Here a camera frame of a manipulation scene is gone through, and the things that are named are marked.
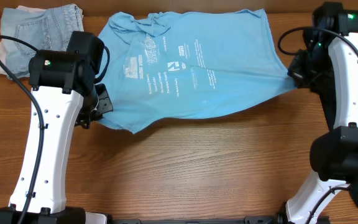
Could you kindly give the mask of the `light blue printed t-shirt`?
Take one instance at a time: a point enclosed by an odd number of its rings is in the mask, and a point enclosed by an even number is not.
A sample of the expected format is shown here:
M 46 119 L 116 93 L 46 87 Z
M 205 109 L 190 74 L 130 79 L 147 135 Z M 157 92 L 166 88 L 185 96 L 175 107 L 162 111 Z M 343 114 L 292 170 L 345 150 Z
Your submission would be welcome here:
M 264 10 L 118 12 L 99 34 L 113 110 L 101 124 L 137 133 L 163 118 L 208 119 L 294 89 Z

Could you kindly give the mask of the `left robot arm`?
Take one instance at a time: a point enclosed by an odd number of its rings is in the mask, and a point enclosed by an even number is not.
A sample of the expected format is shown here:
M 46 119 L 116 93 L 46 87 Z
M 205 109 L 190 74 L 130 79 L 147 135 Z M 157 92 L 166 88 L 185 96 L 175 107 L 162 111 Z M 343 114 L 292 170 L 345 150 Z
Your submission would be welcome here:
M 74 31 L 66 51 L 36 50 L 29 61 L 31 119 L 22 168 L 0 223 L 112 222 L 105 213 L 69 207 L 65 177 L 73 130 L 88 129 L 113 106 L 102 79 L 109 58 L 103 41 Z

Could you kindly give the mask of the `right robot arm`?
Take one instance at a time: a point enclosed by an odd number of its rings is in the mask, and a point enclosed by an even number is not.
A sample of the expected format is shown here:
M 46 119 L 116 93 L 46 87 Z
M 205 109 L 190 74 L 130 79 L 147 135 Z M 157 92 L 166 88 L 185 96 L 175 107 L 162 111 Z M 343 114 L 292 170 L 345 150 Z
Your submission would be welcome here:
M 325 2 L 303 27 L 305 49 L 288 75 L 319 95 L 328 132 L 310 149 L 311 172 L 276 217 L 277 223 L 328 223 L 321 212 L 341 191 L 358 204 L 358 11 Z

